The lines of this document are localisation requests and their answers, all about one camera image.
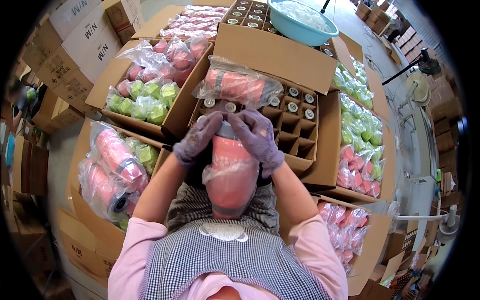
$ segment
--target person in background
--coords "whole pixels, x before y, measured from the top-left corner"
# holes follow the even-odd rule
[[[213,218],[202,185],[224,118],[261,164],[253,199],[236,220]],[[140,196],[108,278],[108,298],[346,300],[347,277],[325,221],[284,159],[271,121],[257,110],[216,111],[195,123]],[[276,195],[295,225],[291,246],[278,233]]]

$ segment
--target concrete floor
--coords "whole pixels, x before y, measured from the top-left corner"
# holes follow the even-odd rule
[[[148,21],[159,10],[170,4],[184,5],[191,3],[191,0],[146,0],[142,3],[142,13],[145,21]],[[348,0],[335,0],[329,3],[325,14],[331,18],[338,29],[347,36],[353,38],[357,43],[363,46],[364,55],[371,55],[374,61],[372,68],[380,74],[383,80],[396,74],[400,68],[386,55],[380,41],[365,28],[365,23],[355,15],[356,7]],[[398,105],[405,100],[407,93],[405,87],[406,75],[399,76],[385,87],[386,95],[393,100],[391,107],[397,108]],[[424,185],[412,184],[411,181],[405,180],[403,176],[404,170],[414,174],[418,172],[420,155],[418,153],[418,142],[415,133],[411,133],[409,125],[405,130],[401,130],[399,120],[401,115],[397,109],[391,109],[391,123],[388,124],[384,120],[384,124],[389,126],[394,135],[399,137],[401,147],[396,150],[396,190],[395,195],[400,201],[402,215],[410,215],[419,213],[420,215],[429,215],[430,206],[434,193],[433,180]],[[70,161],[73,150],[75,148],[77,137],[82,127],[79,122],[61,130],[52,135],[48,140],[48,148],[50,150],[48,162],[48,194],[49,194],[49,215],[52,222],[53,234],[57,237],[55,242],[58,246],[62,265],[65,274],[70,277],[72,289],[77,299],[107,299],[107,290],[100,286],[96,281],[79,271],[71,263],[68,262],[66,255],[62,251],[62,245],[57,225],[57,207],[70,209],[66,203],[65,188],[66,179],[69,172]],[[369,204],[366,207],[376,213],[386,213],[388,203],[380,201],[376,204]],[[426,222],[419,223],[418,237],[422,237],[425,230]],[[421,239],[417,239],[414,249],[418,247]]]

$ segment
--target metal bottle lid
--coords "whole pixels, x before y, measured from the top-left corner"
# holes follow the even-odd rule
[[[204,105],[206,108],[212,108],[215,106],[215,99],[205,99]]]
[[[324,52],[325,52],[326,55],[328,55],[330,57],[333,57],[333,53],[330,50],[324,49]]]
[[[308,103],[313,103],[313,96],[310,94],[306,94],[305,101],[307,101]]]
[[[273,107],[277,107],[278,105],[280,105],[280,99],[278,99],[278,97],[272,98],[272,100],[270,101],[270,105]]]
[[[207,119],[207,116],[199,116],[197,119],[197,123],[203,123]]]
[[[225,110],[228,112],[235,112],[237,110],[237,106],[233,102],[228,102],[225,104]]]
[[[309,120],[313,120],[313,117],[314,117],[313,110],[311,109],[305,110],[305,117]]]
[[[291,112],[291,113],[296,113],[297,110],[299,109],[299,107],[297,106],[297,104],[293,103],[293,102],[290,102],[288,105],[287,105],[287,108],[288,110]]]
[[[292,97],[297,97],[299,95],[299,91],[294,87],[291,87],[290,89],[288,89],[288,93]]]

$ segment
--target white machine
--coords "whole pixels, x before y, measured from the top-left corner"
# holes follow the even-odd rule
[[[421,72],[413,72],[407,78],[407,99],[400,104],[398,110],[408,105],[410,112],[403,117],[400,122],[404,126],[410,118],[413,119],[413,129],[417,132],[420,152],[420,173],[406,174],[406,178],[410,178],[414,183],[426,183],[427,178],[431,177],[433,180],[437,177],[437,150],[435,147],[435,137],[433,135],[432,125],[430,120],[425,115],[421,107],[428,104],[431,98],[431,91],[427,83],[425,75]]]

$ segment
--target hand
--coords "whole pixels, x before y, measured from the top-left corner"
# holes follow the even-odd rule
[[[257,110],[229,114],[228,122],[248,153],[262,163],[262,177],[271,176],[285,160],[285,155],[275,145],[272,122]]]
[[[195,123],[180,143],[173,145],[173,152],[182,167],[190,166],[197,155],[207,147],[220,128],[222,120],[223,114],[220,111],[209,114],[204,122]]]

